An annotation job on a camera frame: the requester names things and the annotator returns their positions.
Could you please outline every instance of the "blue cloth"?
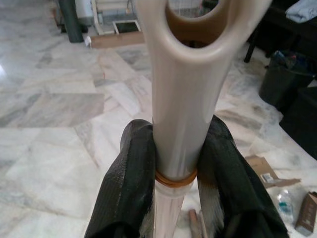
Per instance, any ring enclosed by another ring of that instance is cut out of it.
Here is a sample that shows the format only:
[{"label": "blue cloth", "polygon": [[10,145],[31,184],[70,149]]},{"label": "blue cloth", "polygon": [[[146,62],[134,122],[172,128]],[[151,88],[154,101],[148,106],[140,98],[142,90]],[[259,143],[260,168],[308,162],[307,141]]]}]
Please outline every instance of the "blue cloth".
[{"label": "blue cloth", "polygon": [[303,23],[317,16],[317,0],[299,0],[286,10],[286,17]]}]

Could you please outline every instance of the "cardboard piece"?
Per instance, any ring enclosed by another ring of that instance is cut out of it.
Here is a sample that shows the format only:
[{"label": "cardboard piece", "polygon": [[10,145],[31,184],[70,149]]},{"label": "cardboard piece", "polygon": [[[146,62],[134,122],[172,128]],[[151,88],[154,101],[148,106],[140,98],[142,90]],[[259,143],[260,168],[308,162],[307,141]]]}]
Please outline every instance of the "cardboard piece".
[{"label": "cardboard piece", "polygon": [[91,48],[111,48],[144,43],[143,33],[140,31],[102,36],[90,36],[85,40]]},{"label": "cardboard piece", "polygon": [[265,188],[269,187],[283,187],[293,185],[300,182],[300,179],[280,179],[265,158],[258,156],[250,156],[245,158],[251,168],[259,176]]},{"label": "cardboard piece", "polygon": [[309,192],[303,200],[295,230],[304,236],[314,232],[317,211],[317,193]]}]

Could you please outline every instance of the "black trash bin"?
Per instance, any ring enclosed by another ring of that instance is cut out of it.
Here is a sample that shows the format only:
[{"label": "black trash bin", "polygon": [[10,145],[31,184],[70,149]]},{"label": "black trash bin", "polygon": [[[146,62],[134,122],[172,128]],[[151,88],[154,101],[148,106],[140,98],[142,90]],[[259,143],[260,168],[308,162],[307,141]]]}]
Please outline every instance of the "black trash bin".
[{"label": "black trash bin", "polygon": [[298,91],[280,126],[317,160],[317,87]]},{"label": "black trash bin", "polygon": [[271,58],[259,96],[283,114],[294,102],[299,88],[317,75],[317,60],[291,51],[277,51]]}]

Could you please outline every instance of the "plastic bottle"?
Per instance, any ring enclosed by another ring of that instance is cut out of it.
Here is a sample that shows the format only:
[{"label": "plastic bottle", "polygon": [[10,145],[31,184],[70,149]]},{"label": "plastic bottle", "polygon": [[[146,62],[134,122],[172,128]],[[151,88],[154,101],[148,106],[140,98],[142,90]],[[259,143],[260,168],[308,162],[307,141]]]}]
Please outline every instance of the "plastic bottle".
[{"label": "plastic bottle", "polygon": [[278,211],[284,222],[292,223],[294,221],[293,216],[293,205],[291,194],[287,190],[282,190],[277,196],[278,200]]}]

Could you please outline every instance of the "oval hole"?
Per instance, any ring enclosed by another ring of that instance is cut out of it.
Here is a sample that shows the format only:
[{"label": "oval hole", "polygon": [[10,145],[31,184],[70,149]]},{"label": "oval hole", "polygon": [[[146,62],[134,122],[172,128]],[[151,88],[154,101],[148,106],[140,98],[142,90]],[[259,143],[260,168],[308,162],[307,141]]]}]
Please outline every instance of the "oval hole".
[{"label": "oval hole", "polygon": [[190,48],[203,48],[214,42],[226,26],[226,15],[198,21],[190,18],[201,17],[212,11],[217,0],[169,0],[166,6],[166,20],[173,35]]}]

